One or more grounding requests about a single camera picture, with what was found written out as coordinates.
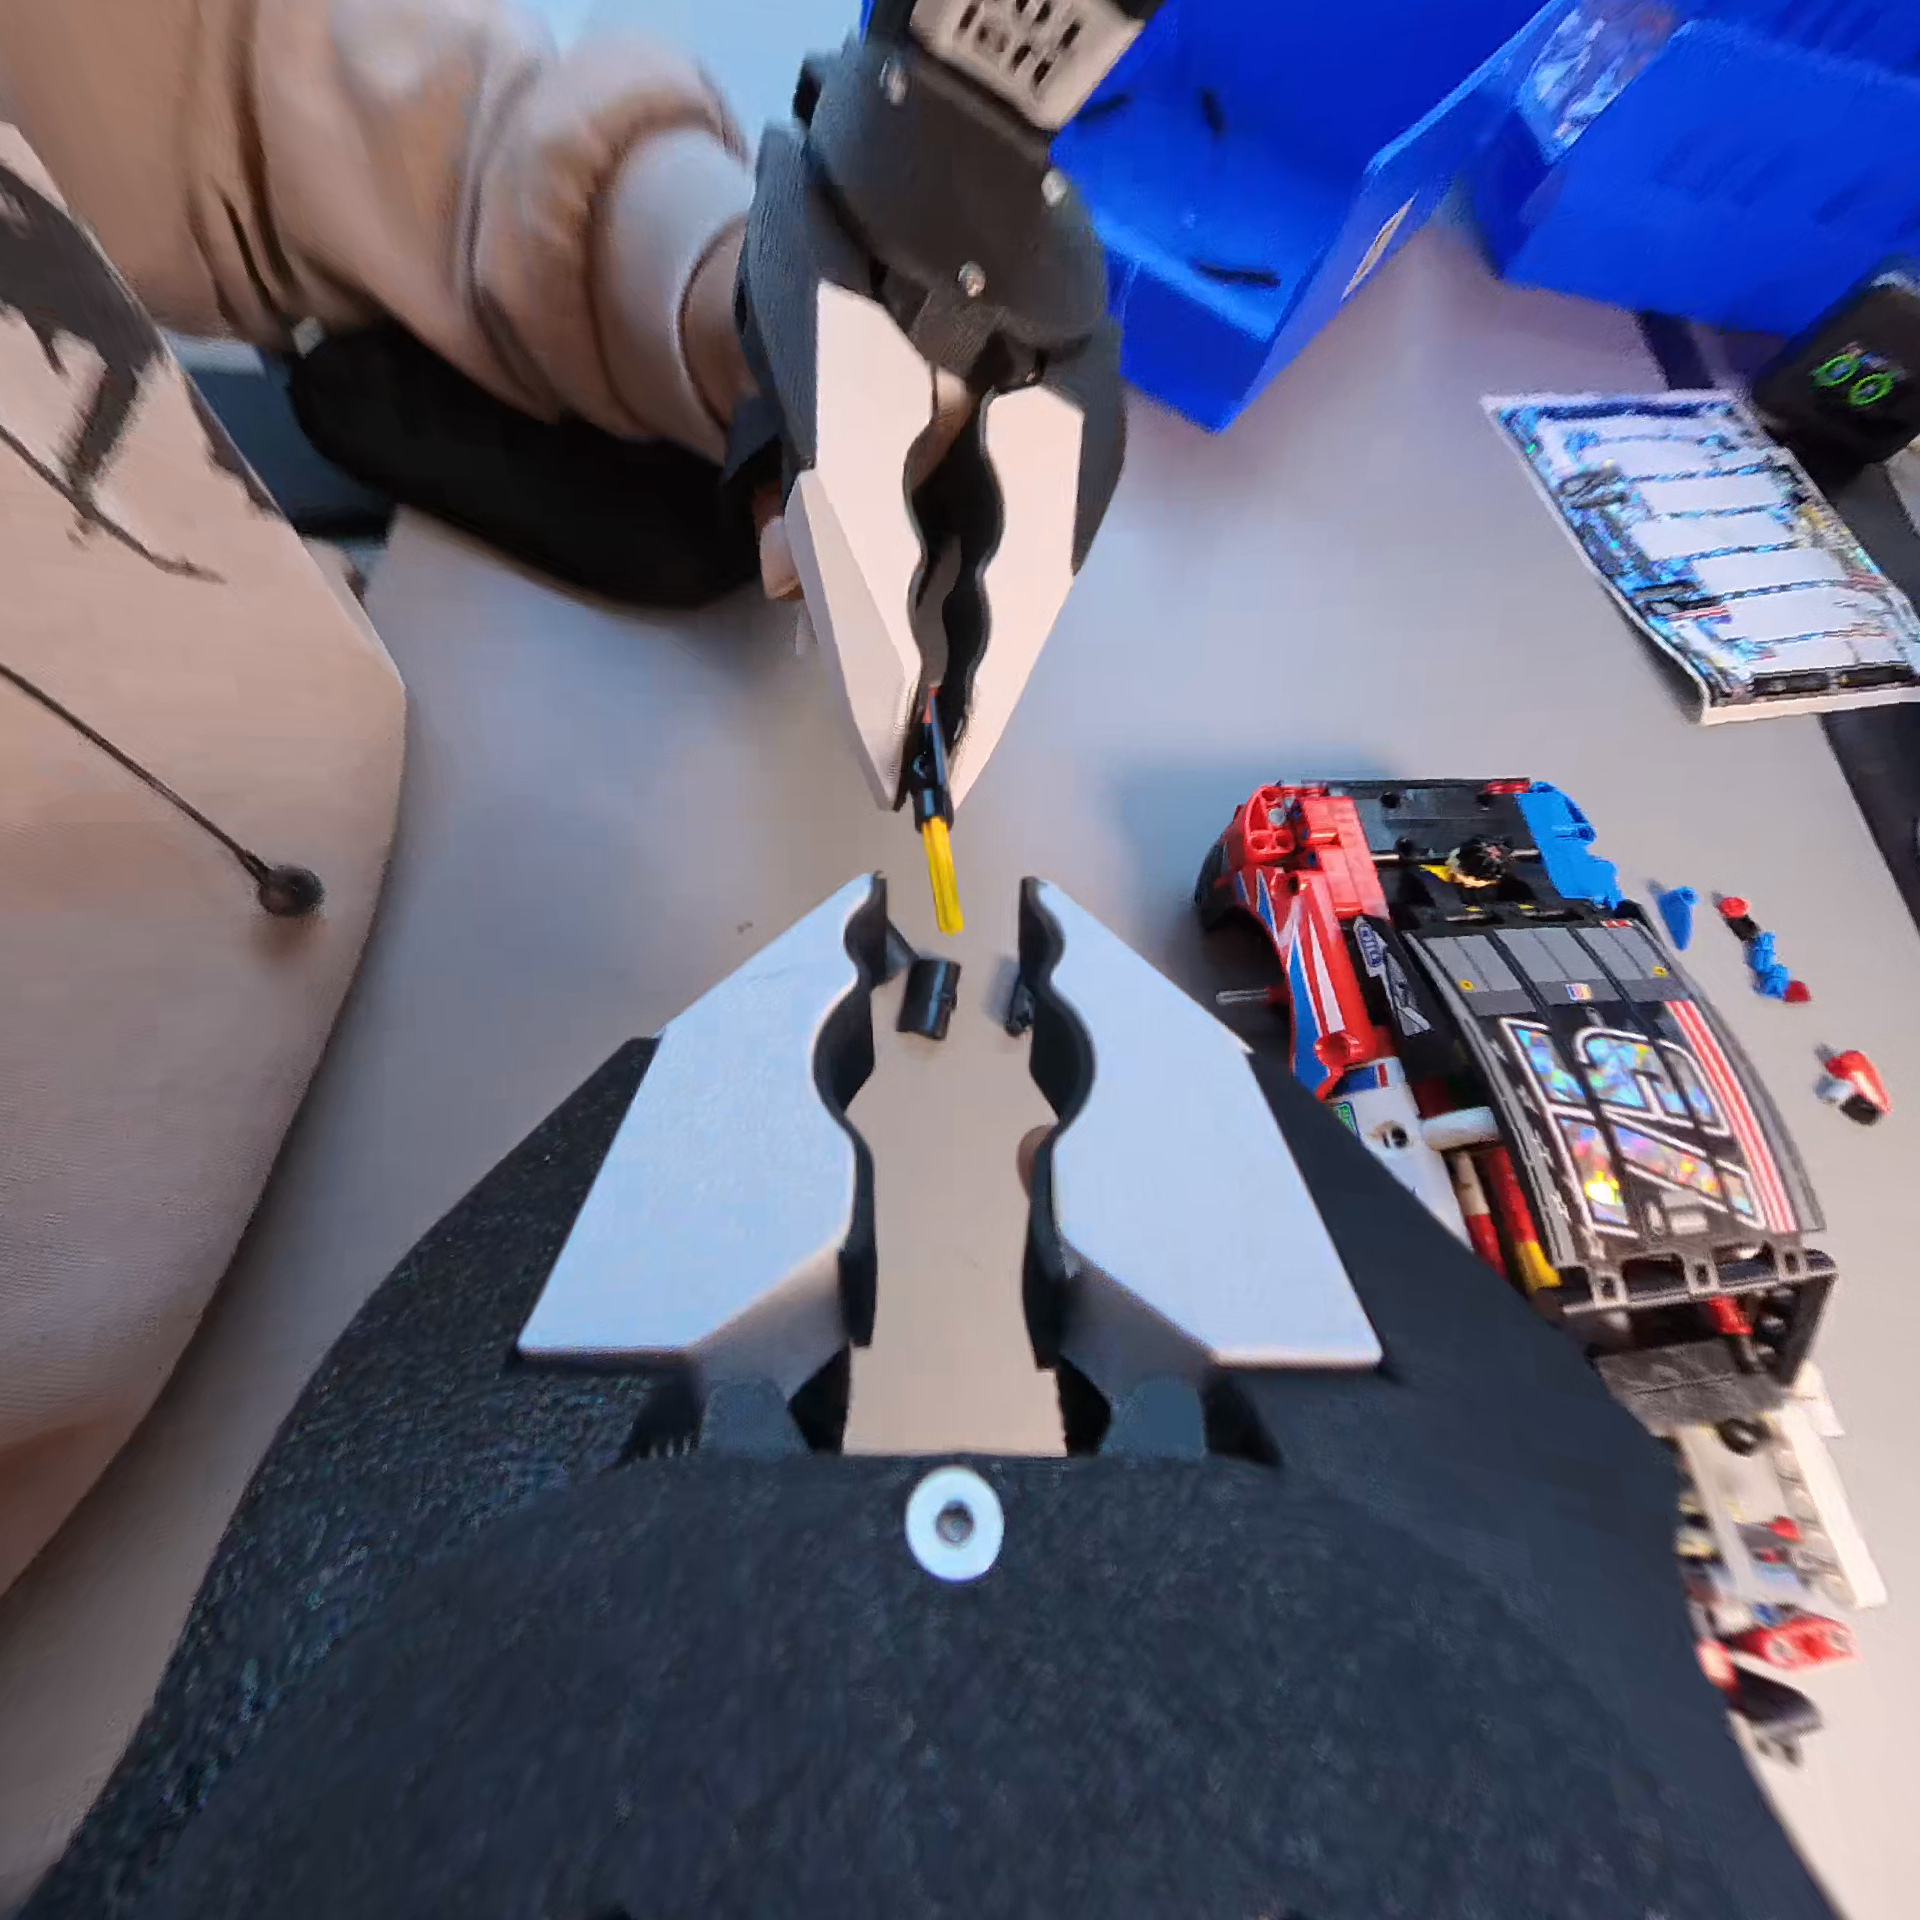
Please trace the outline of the crinkled shiny plastic bag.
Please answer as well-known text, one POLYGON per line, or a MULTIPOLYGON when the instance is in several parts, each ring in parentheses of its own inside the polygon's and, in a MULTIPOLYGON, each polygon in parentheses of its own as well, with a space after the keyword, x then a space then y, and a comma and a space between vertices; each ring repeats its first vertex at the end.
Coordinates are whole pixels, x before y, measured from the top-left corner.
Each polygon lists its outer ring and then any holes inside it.
POLYGON ((1566 2, 1517 83, 1543 157, 1565 157, 1686 20, 1681 2, 1566 2))

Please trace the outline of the labelled blue plastic bin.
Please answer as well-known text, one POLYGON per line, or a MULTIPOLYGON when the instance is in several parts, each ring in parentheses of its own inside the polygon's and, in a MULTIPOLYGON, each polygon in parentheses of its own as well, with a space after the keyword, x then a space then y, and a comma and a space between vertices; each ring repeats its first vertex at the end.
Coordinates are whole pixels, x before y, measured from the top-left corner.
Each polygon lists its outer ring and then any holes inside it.
POLYGON ((1052 158, 1107 251, 1130 386, 1222 432, 1437 209, 1550 2, 1165 2, 1052 158), (1212 86, 1214 137, 1196 108, 1212 86), (1191 262, 1285 275, 1238 292, 1191 262))

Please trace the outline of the holographic sticker sheet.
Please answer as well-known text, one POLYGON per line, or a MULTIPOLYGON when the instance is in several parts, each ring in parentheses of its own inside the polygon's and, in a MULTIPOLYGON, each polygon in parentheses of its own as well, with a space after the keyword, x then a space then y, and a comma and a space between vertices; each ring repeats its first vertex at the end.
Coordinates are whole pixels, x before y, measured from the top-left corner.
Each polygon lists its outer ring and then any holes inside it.
POLYGON ((1918 704, 1918 604, 1735 394, 1482 409, 1698 728, 1918 704))

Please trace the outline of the lego race car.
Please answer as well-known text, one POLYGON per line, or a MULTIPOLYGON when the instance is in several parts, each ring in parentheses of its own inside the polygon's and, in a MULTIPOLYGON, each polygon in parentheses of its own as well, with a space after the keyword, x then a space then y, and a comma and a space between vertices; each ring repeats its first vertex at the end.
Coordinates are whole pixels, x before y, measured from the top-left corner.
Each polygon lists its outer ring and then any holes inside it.
POLYGON ((1285 1058, 1445 1231, 1562 1327, 1673 1456, 1694 1649, 1778 1765, 1881 1572, 1814 1366, 1840 1283, 1728 1023, 1557 787, 1273 780, 1193 884, 1254 927, 1285 1058))

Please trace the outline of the person's torso in beige hoodie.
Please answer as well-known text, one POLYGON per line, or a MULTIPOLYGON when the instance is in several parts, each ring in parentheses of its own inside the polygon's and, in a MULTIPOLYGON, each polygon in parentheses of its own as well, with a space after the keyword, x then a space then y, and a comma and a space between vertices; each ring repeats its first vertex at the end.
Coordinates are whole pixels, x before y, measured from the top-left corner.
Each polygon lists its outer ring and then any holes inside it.
POLYGON ((359 973, 404 687, 3 126, 3 1585, 132 1439, 359 973))

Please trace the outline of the person's left forearm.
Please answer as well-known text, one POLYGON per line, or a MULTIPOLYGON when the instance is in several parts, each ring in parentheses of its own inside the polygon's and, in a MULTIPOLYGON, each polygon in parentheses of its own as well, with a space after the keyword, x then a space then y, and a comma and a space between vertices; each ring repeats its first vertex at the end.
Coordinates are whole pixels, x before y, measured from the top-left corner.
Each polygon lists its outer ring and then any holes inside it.
POLYGON ((719 457, 746 141, 648 42, 515 2, 186 2, 177 327, 290 345, 388 317, 538 421, 719 457))

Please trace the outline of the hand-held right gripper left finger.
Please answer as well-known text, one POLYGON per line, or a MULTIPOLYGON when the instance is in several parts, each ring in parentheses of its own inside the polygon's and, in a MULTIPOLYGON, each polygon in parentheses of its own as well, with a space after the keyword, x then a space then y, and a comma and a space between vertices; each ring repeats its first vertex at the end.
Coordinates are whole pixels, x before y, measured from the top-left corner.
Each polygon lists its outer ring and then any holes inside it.
POLYGON ((851 1105, 889 976, 884 876, 854 876, 653 1037, 520 1361, 764 1378, 795 1398, 874 1336, 874 1157, 851 1105))

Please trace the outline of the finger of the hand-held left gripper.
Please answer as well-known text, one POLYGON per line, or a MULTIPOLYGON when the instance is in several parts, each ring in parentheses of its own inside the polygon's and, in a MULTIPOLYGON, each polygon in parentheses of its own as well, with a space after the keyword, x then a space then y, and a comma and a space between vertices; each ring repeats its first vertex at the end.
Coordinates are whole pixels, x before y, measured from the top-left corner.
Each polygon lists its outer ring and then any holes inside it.
POLYGON ((1083 413, 1049 387, 935 387, 930 681, 947 790, 986 772, 1068 599, 1083 413))
POLYGON ((944 650, 921 632, 927 539, 912 492, 966 422, 966 386, 851 288, 824 284, 812 317, 812 461, 785 492, 783 526, 874 801, 893 811, 908 729, 944 650))

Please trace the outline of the black wrist rest pad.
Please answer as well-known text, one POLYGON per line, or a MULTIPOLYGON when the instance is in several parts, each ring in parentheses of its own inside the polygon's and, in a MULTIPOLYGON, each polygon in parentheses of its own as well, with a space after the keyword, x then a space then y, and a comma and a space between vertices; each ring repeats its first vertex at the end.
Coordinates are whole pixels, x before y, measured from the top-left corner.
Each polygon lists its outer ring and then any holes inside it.
POLYGON ((561 586, 694 611, 759 585, 753 518, 702 453, 538 421, 396 324, 326 335, 283 372, 321 457, 561 586))

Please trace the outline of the small coloured lego pieces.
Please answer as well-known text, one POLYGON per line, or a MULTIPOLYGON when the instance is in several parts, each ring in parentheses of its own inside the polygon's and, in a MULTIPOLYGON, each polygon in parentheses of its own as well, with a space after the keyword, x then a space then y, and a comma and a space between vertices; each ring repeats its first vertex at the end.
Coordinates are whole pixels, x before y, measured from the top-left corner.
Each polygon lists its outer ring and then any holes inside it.
MULTIPOLYGON (((1667 931, 1667 946, 1681 954, 1689 950, 1705 896, 1692 887, 1657 887, 1650 900, 1667 931)), ((1758 996, 1784 1008, 1807 1008, 1811 1001, 1809 984, 1782 961, 1778 937, 1756 920, 1745 896, 1716 895, 1713 914, 1739 942, 1747 984, 1758 996)), ((1885 1079, 1861 1047, 1817 1044, 1814 1058, 1821 1067, 1814 1095, 1821 1105, 1834 1108, 1861 1128, 1871 1128, 1894 1112, 1885 1079)))

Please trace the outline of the black device with green lights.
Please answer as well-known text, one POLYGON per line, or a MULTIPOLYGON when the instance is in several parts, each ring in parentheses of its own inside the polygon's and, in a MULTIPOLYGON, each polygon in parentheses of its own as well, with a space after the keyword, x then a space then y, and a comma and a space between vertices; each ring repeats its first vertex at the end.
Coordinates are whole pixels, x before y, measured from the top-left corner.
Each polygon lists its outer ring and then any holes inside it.
POLYGON ((1854 279, 1754 375, 1767 432, 1807 467, 1861 471, 1918 438, 1918 255, 1854 279))

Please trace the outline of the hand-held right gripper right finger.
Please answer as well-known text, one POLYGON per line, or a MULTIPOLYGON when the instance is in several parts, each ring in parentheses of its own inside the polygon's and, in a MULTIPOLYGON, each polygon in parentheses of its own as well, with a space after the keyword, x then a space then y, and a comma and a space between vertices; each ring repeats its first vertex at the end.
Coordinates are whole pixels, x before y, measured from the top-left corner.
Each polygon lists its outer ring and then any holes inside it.
POLYGON ((1249 1047, 1060 887, 1022 879, 1025 1067, 1052 1192, 1025 1202, 1035 1363, 1107 1405, 1152 1378, 1359 1375, 1381 1357, 1249 1047))

